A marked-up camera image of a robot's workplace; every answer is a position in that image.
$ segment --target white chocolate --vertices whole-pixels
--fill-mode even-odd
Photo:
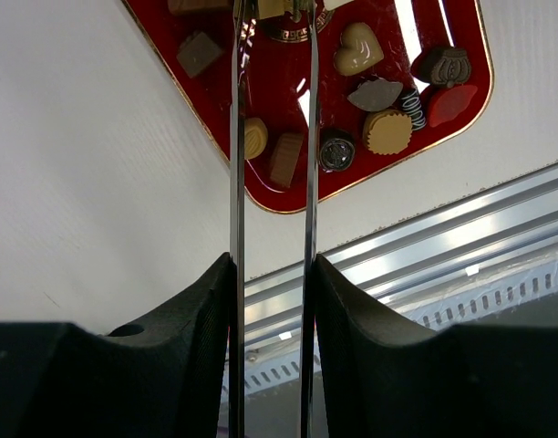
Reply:
[[[342,76],[353,76],[371,68],[385,55],[377,37],[366,23],[353,23],[342,33],[342,46],[334,55],[334,66]]]
[[[269,134],[261,119],[252,118],[244,123],[244,159],[252,160],[263,153]]]

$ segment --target gold trim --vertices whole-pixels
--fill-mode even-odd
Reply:
[[[171,80],[173,81],[174,85],[176,86],[176,88],[178,89],[178,91],[180,92],[181,96],[183,97],[183,99],[186,101],[186,103],[188,104],[188,106],[190,107],[191,112],[194,114],[194,117],[196,117],[196,119],[198,120],[198,122],[202,125],[202,127],[204,128],[204,131],[206,132],[206,135],[208,136],[208,138],[211,140],[212,144],[216,147],[216,149],[218,150],[218,152],[221,154],[222,158],[227,162],[230,163],[228,158],[226,157],[226,154],[222,151],[222,148],[219,146],[219,144],[216,142],[216,140],[214,139],[214,137],[212,136],[212,133],[210,131],[210,129],[208,128],[208,126],[206,126],[206,123],[204,123],[204,120],[202,120],[202,118],[200,117],[200,115],[198,114],[198,112],[196,111],[196,109],[194,108],[194,105],[191,103],[190,98],[188,97],[188,95],[186,94],[186,92],[184,91],[184,88],[181,86],[180,82],[176,79],[176,77],[174,76],[173,72],[171,71],[170,67],[168,66],[168,64],[166,63],[165,59],[163,58],[163,56],[161,55],[160,51],[158,50],[158,48],[155,46],[155,44],[153,43],[153,40],[151,39],[150,35],[147,33],[147,31],[145,30],[145,27],[143,27],[143,25],[141,24],[140,20],[138,19],[137,15],[135,14],[135,12],[133,12],[133,9],[131,8],[131,6],[129,5],[129,1],[128,0],[121,0],[121,2],[123,3],[123,5],[125,6],[125,8],[128,10],[129,14],[131,15],[131,18],[133,18],[133,21],[135,21],[135,24],[138,26],[139,30],[141,31],[141,34],[143,34],[143,36],[145,37],[145,39],[147,40],[148,44],[150,45],[151,49],[153,50],[153,52],[157,55],[158,59],[160,60],[161,64],[166,68],[166,70],[168,71],[168,73],[170,74]],[[322,198],[319,200],[319,202],[323,202],[326,201],[334,196],[336,196],[337,194],[340,194],[341,192],[348,190],[352,187],[354,187],[357,184],[363,183],[366,180],[369,180],[370,178],[379,175],[380,173],[387,171],[388,169],[391,169],[393,167],[395,167],[398,164],[401,164],[402,162],[405,162],[406,160],[409,160],[413,157],[416,157],[417,155],[421,154],[424,151],[428,151],[431,148],[434,148],[435,146],[439,146],[441,143],[447,141],[447,140],[451,140],[454,137],[457,137],[458,135],[462,134],[463,132],[465,132],[466,130],[468,130],[469,128],[471,128],[471,126],[478,121],[478,119],[481,117],[481,114],[483,114],[485,112],[485,110],[488,108],[488,104],[490,103],[490,99],[491,99],[491,95],[493,94],[494,91],[494,66],[493,63],[491,61],[491,53],[490,53],[490,47],[488,46],[488,36],[486,34],[486,26],[484,24],[483,21],[483,15],[481,13],[481,5],[480,5],[480,0],[476,0],[476,13],[478,15],[478,23],[480,24],[480,31],[481,31],[481,39],[483,42],[483,48],[484,48],[484,52],[486,54],[486,60],[488,61],[488,68],[490,70],[490,92],[488,93],[488,97],[486,98],[486,101],[483,103],[483,106],[480,109],[480,112],[478,112],[478,114],[476,115],[476,117],[474,117],[470,123],[468,123],[466,126],[464,126],[463,128],[461,128],[460,130],[456,130],[455,132],[453,132],[452,134],[448,135],[447,137],[436,141],[432,144],[430,144],[429,146],[426,146],[425,148],[416,151],[412,154],[410,154],[408,157],[403,158],[402,160],[399,160],[397,162],[393,162],[392,164],[390,164],[389,166],[380,169],[379,171],[376,171],[374,173],[372,173],[371,175],[365,176],[364,178],[362,178],[361,180],[357,180],[352,182],[351,184],[342,187],[341,189],[337,190],[336,192],[330,193],[328,196],[326,196],[325,198]],[[266,207],[264,205],[262,205],[261,203],[259,203],[256,199],[253,198],[253,196],[251,195],[251,193],[249,192],[249,189],[245,186],[244,190],[246,191],[246,194],[249,196],[249,198],[251,198],[251,201],[257,205],[259,208],[270,212],[270,213],[276,213],[276,214],[296,214],[296,213],[300,213],[303,210],[305,210],[305,207],[302,207],[300,209],[297,210],[293,210],[293,211],[289,211],[289,212],[281,212],[281,211],[277,211],[277,210],[273,210],[272,208]]]
[[[326,28],[328,23],[332,20],[333,15],[334,11],[326,11],[324,8],[324,10],[322,10],[322,12],[320,12],[320,14],[315,18],[315,26],[317,27],[318,34]],[[264,20],[259,22],[259,26],[269,38],[279,43],[297,44],[303,43],[308,39],[307,26],[296,30],[288,30],[272,26],[265,23]]]

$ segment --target white surface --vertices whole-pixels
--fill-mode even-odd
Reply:
[[[558,160],[558,0],[483,0],[496,87],[457,139],[319,207],[326,250]],[[228,170],[119,0],[0,0],[0,320],[107,331],[228,247]],[[304,217],[246,205],[247,277]]]

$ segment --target heart-shaped chocolate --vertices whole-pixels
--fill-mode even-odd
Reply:
[[[353,76],[384,59],[377,37],[366,23],[349,25],[341,37],[342,46],[334,55],[334,66],[342,76]]]

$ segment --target chocolate piece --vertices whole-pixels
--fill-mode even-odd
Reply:
[[[379,112],[390,107],[403,90],[400,82],[388,82],[386,79],[364,82],[348,96],[352,105],[368,112]]]
[[[373,153],[399,153],[408,147],[412,131],[411,119],[407,114],[387,109],[368,115],[364,123],[364,143]]]
[[[299,151],[304,143],[302,134],[283,134],[271,156],[270,179],[277,185],[289,187],[294,177]]]
[[[285,5],[282,0],[257,0],[257,18],[265,20],[273,16],[282,16]]]
[[[263,153],[269,134],[261,119],[247,119],[244,123],[244,159],[252,160]]]
[[[429,103],[429,125],[436,128],[447,121],[455,120],[471,103],[478,92],[475,85],[462,85],[453,89],[441,89]]]
[[[385,57],[377,37],[366,23],[348,25],[341,40],[342,46],[334,55],[334,66],[342,76],[360,73]]]
[[[345,171],[354,160],[354,139],[342,130],[322,130],[319,165],[326,172]]]
[[[221,11],[232,7],[232,0],[168,0],[168,9],[175,16],[192,12]]]
[[[337,7],[350,3],[352,0],[324,0],[324,7],[327,11],[333,11]]]
[[[470,80],[471,63],[464,48],[435,47],[418,66],[418,78],[448,88]]]
[[[427,118],[421,106],[419,92],[415,89],[408,89],[400,95],[400,107],[410,116],[413,122],[413,130],[422,130],[427,126]]]
[[[203,32],[193,34],[178,50],[178,62],[190,78],[196,78],[222,54],[222,49]]]

